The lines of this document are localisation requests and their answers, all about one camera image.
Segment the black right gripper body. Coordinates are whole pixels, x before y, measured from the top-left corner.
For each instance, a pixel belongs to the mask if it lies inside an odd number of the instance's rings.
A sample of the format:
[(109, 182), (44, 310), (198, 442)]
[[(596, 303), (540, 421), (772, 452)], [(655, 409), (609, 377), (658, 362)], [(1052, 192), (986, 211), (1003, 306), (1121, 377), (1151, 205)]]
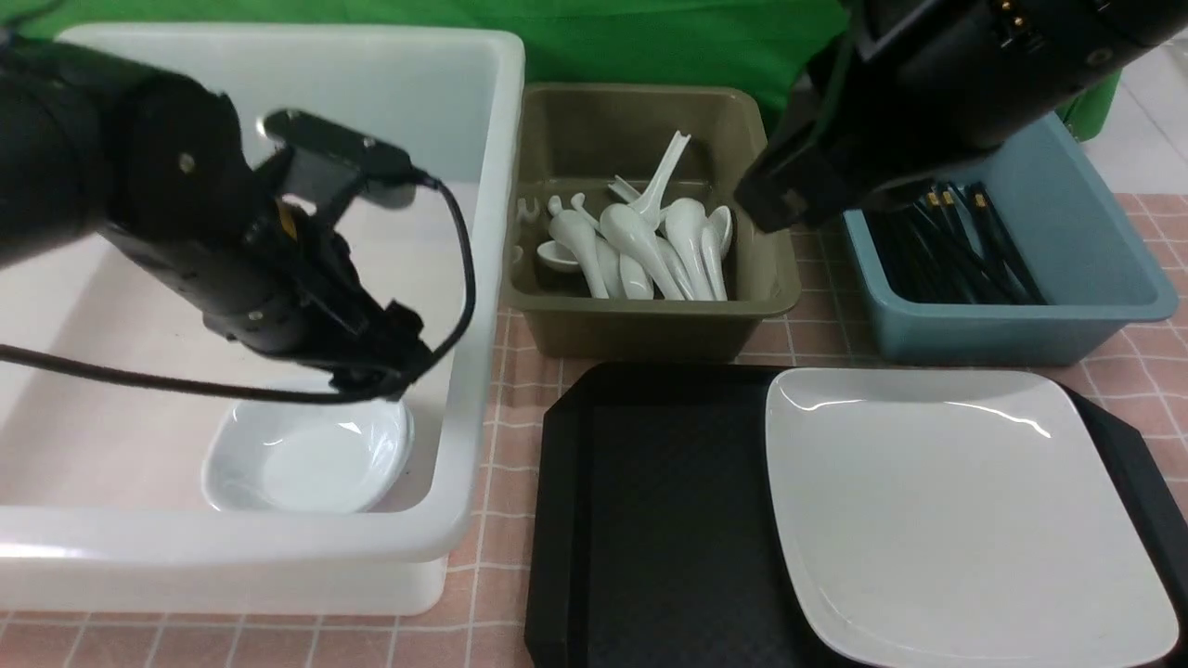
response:
[(767, 147), (734, 187), (756, 228), (773, 234), (794, 225), (819, 227), (849, 209), (895, 212), (924, 196), (929, 179), (877, 187), (862, 166), (847, 168), (810, 141), (819, 111), (819, 102), (788, 103)]

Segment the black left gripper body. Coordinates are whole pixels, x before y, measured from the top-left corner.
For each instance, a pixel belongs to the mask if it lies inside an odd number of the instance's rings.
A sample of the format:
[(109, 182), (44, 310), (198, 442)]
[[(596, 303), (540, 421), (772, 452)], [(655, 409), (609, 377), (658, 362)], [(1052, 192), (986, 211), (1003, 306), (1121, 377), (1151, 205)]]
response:
[(265, 209), (242, 247), (213, 256), (200, 296), (213, 333), (326, 372), (340, 396), (398, 397), (434, 365), (419, 314), (369, 296), (345, 237), (285, 201)]

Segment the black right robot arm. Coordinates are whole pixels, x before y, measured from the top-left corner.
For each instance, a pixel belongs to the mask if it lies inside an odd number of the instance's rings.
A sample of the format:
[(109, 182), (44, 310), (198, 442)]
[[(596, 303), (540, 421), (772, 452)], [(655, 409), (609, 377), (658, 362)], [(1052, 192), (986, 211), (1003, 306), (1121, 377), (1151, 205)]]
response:
[(734, 198), (759, 229), (912, 204), (1184, 29), (1183, 1), (849, 1)]

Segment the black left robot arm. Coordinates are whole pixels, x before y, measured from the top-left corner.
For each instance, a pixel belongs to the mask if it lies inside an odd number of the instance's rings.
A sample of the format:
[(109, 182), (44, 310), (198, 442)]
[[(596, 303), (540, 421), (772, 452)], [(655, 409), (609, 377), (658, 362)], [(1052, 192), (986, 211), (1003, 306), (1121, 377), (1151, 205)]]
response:
[(200, 310), (217, 338), (402, 393), (441, 359), (424, 323), (362, 286), (339, 221), (406, 207), (432, 178), (407, 153), (310, 111), (276, 109), (263, 163), (228, 95), (183, 73), (4, 34), (4, 266), (97, 234)]

